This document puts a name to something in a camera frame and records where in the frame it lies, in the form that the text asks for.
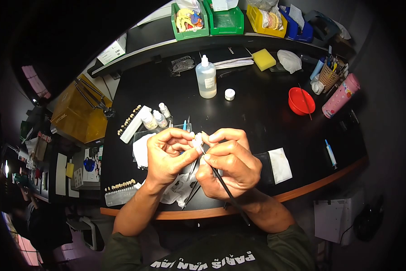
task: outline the yellow sponge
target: yellow sponge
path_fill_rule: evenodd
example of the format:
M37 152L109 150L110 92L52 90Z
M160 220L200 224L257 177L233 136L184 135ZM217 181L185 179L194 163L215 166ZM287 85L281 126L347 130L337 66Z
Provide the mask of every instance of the yellow sponge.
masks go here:
M68 163L66 165L66 176L68 176L69 178L73 177L73 167L74 167L74 164L72 164L72 163Z
M253 54L253 60L262 72L277 63L266 49L255 52Z

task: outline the blue plastic bin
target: blue plastic bin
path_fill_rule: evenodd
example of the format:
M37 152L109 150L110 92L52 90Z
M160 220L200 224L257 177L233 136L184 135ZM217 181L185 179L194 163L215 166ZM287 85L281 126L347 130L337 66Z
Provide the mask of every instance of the blue plastic bin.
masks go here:
M289 17L289 11L289 7L286 7L286 12L280 9L281 14L283 14L283 16L287 20L287 38L303 42L311 42L313 40L313 27L306 20L304 20L304 28L302 29L302 34L298 35L298 24Z

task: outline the white box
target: white box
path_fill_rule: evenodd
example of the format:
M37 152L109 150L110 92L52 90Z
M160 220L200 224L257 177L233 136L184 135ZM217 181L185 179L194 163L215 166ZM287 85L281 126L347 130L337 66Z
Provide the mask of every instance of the white box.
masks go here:
M108 48L106 48L99 56L98 59L103 65L113 61L121 55L126 53L126 33L121 35L120 38L115 40Z
M364 190L347 192L336 198L314 201L314 236L339 244L346 231L341 243L345 246L355 238L353 227L350 227L364 208Z

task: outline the wicker basket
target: wicker basket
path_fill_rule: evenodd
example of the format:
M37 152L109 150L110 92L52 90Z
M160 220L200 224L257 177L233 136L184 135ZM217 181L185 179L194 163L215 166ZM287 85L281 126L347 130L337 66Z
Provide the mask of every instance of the wicker basket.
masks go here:
M324 84L325 86L323 93L327 93L328 90L330 90L334 86L334 84L337 83L337 81L340 79L340 76L333 73L333 71L331 71L330 67L328 67L326 63L327 59L325 59L324 67L322 68L319 74L319 81L321 81L322 84Z

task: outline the cardboard box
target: cardboard box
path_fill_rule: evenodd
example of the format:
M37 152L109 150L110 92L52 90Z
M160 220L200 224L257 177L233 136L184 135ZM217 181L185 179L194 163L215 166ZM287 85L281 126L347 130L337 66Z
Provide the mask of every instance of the cardboard box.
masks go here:
M126 53L126 33L121 35L120 38L115 40L108 48L106 48L99 56L98 59L103 65Z

